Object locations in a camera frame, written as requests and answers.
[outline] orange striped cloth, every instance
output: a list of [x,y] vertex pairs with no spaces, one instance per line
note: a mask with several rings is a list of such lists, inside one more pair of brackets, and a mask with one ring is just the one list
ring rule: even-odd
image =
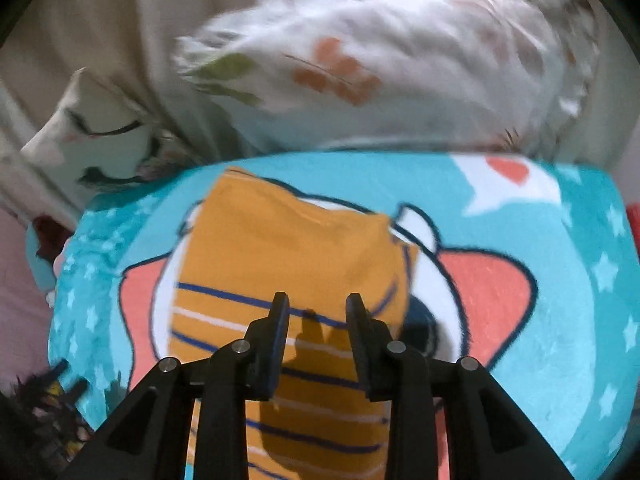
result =
[[304,202],[233,168],[204,202],[177,284],[171,354],[202,359],[241,338],[276,291],[291,305],[274,399],[246,404],[252,478],[384,476],[386,406],[358,388],[344,309],[359,292],[377,318],[402,323],[416,247],[389,224]]

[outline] white stripe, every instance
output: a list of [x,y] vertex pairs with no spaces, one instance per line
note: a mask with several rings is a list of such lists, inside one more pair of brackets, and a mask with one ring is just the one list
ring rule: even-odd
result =
[[[199,312],[192,312],[191,310],[187,310],[186,308],[182,308],[181,306],[174,306],[174,312],[176,314],[180,314],[181,316],[190,317],[191,319],[197,319],[198,321],[202,321],[204,323],[209,323],[213,326],[219,326],[221,328],[228,328],[229,330],[236,330],[236,332],[245,333],[248,328],[245,325],[241,325],[239,323],[233,323],[231,321],[227,321],[226,319],[220,319],[217,317],[205,316]],[[295,339],[292,337],[287,337],[286,344],[288,346],[295,346],[297,348],[302,348],[305,350],[315,350],[318,352],[324,352],[325,354],[330,354],[335,357],[339,357],[341,359],[351,359],[353,358],[353,354],[350,351],[338,350],[329,345],[321,345],[319,343],[310,343],[309,341],[302,341],[300,339]]]
[[334,412],[334,410],[330,410],[329,408],[322,408],[321,406],[305,404],[304,402],[283,399],[281,397],[273,397],[272,402],[285,408],[292,408],[293,410],[300,410],[301,412],[311,413],[313,415],[328,416],[329,418],[336,418],[337,420],[344,420],[346,422],[362,422],[364,424],[382,423],[382,416],[380,415],[355,415],[352,413]]
[[265,450],[261,449],[260,447],[255,447],[255,446],[247,446],[246,450],[249,453],[254,453],[254,454],[258,454],[261,456],[268,456],[273,460],[276,460],[278,462],[281,463],[289,463],[293,466],[298,466],[304,469],[307,469],[309,471],[313,471],[315,473],[320,473],[320,474],[325,474],[325,475],[331,475],[331,476],[337,476],[338,478],[348,478],[348,479],[359,479],[359,478],[368,478],[371,475],[377,473],[378,471],[380,471],[381,469],[383,469],[385,467],[385,463],[380,463],[379,465],[375,466],[374,468],[365,471],[364,473],[347,473],[344,471],[334,471],[331,469],[325,469],[323,467],[318,467],[315,466],[313,464],[309,464],[307,462],[302,462],[300,460],[296,460],[295,458],[289,458],[288,456],[282,456],[282,455],[276,455],[273,453],[267,453]]

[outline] blue stripe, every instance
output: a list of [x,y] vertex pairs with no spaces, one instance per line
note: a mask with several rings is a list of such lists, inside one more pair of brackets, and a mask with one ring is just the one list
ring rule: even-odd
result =
[[246,424],[249,428],[254,428],[263,433],[268,433],[287,440],[295,440],[296,442],[304,442],[305,444],[312,444],[313,446],[324,447],[325,449],[331,449],[332,451],[338,451],[340,453],[347,454],[369,454],[374,453],[382,447],[382,444],[373,444],[372,446],[346,446],[345,444],[338,444],[331,440],[325,440],[318,436],[305,435],[302,433],[294,433],[293,431],[282,430],[281,428],[274,428],[268,426],[256,420],[248,418]]
[[209,343],[205,343],[204,341],[200,341],[199,339],[194,339],[193,337],[189,337],[188,335],[176,332],[175,330],[171,330],[171,334],[183,343],[195,346],[196,348],[200,348],[201,350],[206,350],[209,353],[213,354],[213,352],[218,350],[217,346],[210,345]]
[[[251,298],[250,296],[234,294],[232,292],[227,292],[226,290],[219,290],[217,288],[210,288],[208,286],[195,285],[194,283],[178,282],[177,288],[181,288],[182,290],[190,290],[191,292],[197,292],[198,294],[206,294],[208,296],[213,296],[214,298],[220,298],[220,300],[235,301],[236,303],[257,306],[259,308],[271,308],[270,301],[258,300],[257,298]],[[381,314],[386,306],[391,302],[397,290],[398,284],[396,282],[393,282],[389,287],[389,290],[386,292],[385,297],[382,299],[380,304],[371,312],[371,315],[378,316],[379,314]],[[345,322],[331,319],[327,316],[321,316],[320,314],[316,314],[311,310],[302,310],[300,308],[290,306],[289,313],[292,316],[301,317],[303,319],[313,319],[320,324],[331,326],[333,328],[347,328],[347,324]]]
[[345,388],[351,388],[352,390],[360,390],[360,385],[356,381],[350,381],[348,379],[342,379],[340,377],[332,377],[328,375],[312,374],[309,372],[303,372],[302,370],[294,370],[289,367],[282,367],[282,374],[289,377],[296,377],[305,381],[312,381],[314,383],[331,384],[332,386],[343,386]]
[[256,300],[249,296],[243,296],[242,294],[234,294],[232,292],[226,292],[224,290],[217,290],[216,288],[209,288],[208,286],[195,285],[194,283],[178,282],[178,288],[184,290],[190,290],[191,292],[198,292],[199,294],[207,294],[208,296],[215,296],[221,300],[235,301],[236,303],[244,303],[251,306],[259,306],[260,308],[271,308],[270,301]]
[[[206,350],[207,352],[210,352],[212,354],[218,350],[217,346],[210,345],[207,342],[200,341],[199,339],[196,339],[193,337],[189,337],[187,335],[184,335],[183,333],[176,332],[175,330],[172,330],[172,335],[176,339],[182,341],[183,343],[187,343],[191,346],[195,346],[196,348],[199,348],[201,350]],[[290,377],[296,377],[298,379],[303,379],[305,381],[312,381],[315,383],[332,384],[333,386],[343,386],[345,388],[351,388],[353,390],[360,389],[360,385],[355,381],[341,379],[340,377],[331,377],[331,376],[320,375],[320,374],[312,374],[309,372],[294,370],[293,368],[289,368],[286,366],[282,367],[282,374],[288,375]]]
[[380,301],[380,304],[371,311],[371,317],[376,317],[382,314],[382,311],[386,309],[386,306],[394,298],[397,291],[398,291],[398,284],[396,282],[393,282],[389,290],[386,292],[385,297],[382,298],[382,301]]
[[275,478],[276,480],[289,480],[286,476],[276,475],[276,473],[272,473],[271,471],[267,471],[266,469],[261,468],[257,464],[253,464],[251,462],[248,462],[247,465],[249,467],[255,469],[257,472],[262,473],[263,475],[268,476],[270,478]]
[[409,254],[409,247],[406,245],[402,246],[402,256],[404,256],[404,270],[406,271],[407,288],[411,290],[411,255]]

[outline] floral pillowcase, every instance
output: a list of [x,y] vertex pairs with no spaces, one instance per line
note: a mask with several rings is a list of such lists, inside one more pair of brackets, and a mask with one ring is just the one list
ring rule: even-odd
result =
[[201,163],[181,139],[84,68],[71,76],[53,116],[20,152],[79,210],[98,192]]

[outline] wrinkled fabric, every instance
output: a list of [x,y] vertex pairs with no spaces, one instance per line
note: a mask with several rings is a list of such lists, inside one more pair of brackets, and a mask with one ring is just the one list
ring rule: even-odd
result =
[[259,0],[180,38],[176,63],[261,152],[551,156],[594,33],[584,0]]

